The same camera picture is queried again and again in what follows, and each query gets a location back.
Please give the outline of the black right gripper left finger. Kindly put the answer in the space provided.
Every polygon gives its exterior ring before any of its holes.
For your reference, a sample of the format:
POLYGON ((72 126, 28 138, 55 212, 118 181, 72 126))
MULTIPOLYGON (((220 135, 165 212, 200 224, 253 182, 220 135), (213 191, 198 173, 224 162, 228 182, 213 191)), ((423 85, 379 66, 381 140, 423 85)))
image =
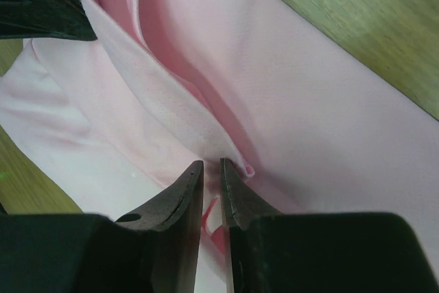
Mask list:
POLYGON ((112 221, 98 214, 1 216, 2 292, 192 292, 202 161, 112 221))

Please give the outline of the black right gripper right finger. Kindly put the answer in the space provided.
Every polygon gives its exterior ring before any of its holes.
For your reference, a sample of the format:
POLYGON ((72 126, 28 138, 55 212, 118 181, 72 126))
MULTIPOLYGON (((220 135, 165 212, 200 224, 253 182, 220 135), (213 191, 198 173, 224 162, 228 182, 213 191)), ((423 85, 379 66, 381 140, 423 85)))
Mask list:
POLYGON ((393 213, 284 214, 220 161, 229 292, 437 292, 415 232, 393 213))

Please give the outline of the light pink t shirt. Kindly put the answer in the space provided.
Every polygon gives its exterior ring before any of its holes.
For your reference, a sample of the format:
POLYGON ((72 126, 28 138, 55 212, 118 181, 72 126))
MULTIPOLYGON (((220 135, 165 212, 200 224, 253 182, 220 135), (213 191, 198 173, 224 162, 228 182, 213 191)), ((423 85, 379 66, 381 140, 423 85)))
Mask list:
POLYGON ((205 164, 196 292, 224 292, 218 165, 285 212, 389 211, 438 269, 438 123, 281 0, 81 0, 97 40, 30 38, 1 126, 112 219, 205 164))

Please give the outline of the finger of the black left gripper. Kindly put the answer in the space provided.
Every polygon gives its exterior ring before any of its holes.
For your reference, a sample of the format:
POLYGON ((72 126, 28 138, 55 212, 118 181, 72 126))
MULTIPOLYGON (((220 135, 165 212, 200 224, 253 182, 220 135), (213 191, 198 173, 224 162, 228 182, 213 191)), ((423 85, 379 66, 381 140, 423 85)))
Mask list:
POLYGON ((97 39, 80 0, 1 0, 1 38, 97 39))

